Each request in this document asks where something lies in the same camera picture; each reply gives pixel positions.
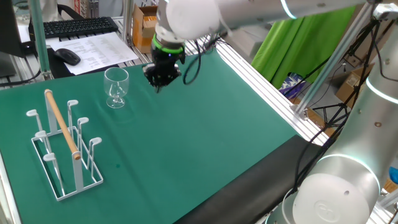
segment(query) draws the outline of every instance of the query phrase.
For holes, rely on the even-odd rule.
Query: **white paper sheet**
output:
[[[21,38],[21,43],[30,41],[29,37],[29,28],[28,25],[18,25],[19,37]],[[56,38],[49,38],[45,40],[46,46],[50,46],[55,43],[59,43],[60,39]]]
[[[21,38],[21,43],[30,41],[29,30],[27,25],[18,25],[19,37]]]
[[[81,62],[75,66],[65,64],[69,72],[75,75],[138,58],[114,32],[59,42],[52,44],[51,48],[68,49],[81,58]]]
[[[59,37],[48,38],[48,39],[45,40],[46,46],[51,46],[51,45],[59,43],[59,42],[60,42],[60,38]]]

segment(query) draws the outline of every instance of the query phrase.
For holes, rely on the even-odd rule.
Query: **wine glass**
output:
[[[121,108],[124,106],[123,99],[129,91],[129,73],[122,68],[109,68],[104,76],[105,93],[110,96],[106,104],[111,108]]]

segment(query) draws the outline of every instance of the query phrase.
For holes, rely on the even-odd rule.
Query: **green table mat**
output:
[[[178,78],[160,94],[142,66],[126,70],[121,109],[106,105],[103,73],[0,91],[0,150],[23,223],[173,223],[297,134],[216,52],[203,56],[192,85]],[[103,140],[95,161],[104,182],[61,202],[30,141],[35,118],[25,115],[36,109],[49,131],[47,88],[65,121],[67,101],[78,100],[73,117],[90,119],[86,141]],[[58,160],[69,161],[65,140],[57,141]]]

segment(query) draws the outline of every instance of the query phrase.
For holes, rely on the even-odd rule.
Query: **green cloth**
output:
[[[130,89],[121,109],[106,105],[103,73],[0,91],[0,149],[22,221],[173,223],[297,134],[216,52],[201,65],[193,84],[178,78],[159,94],[142,66],[127,68]],[[90,119],[85,141],[103,140],[95,161],[104,182],[61,202],[30,141],[36,119],[25,115],[36,109],[49,131],[47,88],[66,122],[67,101],[79,101],[73,117]],[[66,141],[62,135],[50,141],[63,178],[73,180]]]
[[[336,49],[355,7],[276,22],[252,66],[277,89],[289,72],[306,76]],[[314,82],[319,69],[307,81]]]

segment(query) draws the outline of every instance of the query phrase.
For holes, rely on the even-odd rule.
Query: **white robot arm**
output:
[[[152,48],[179,54],[186,39],[257,22],[295,19],[365,0],[160,0]],[[383,15],[375,14],[379,19]],[[398,29],[381,51],[337,142],[266,224],[366,223],[398,149]]]

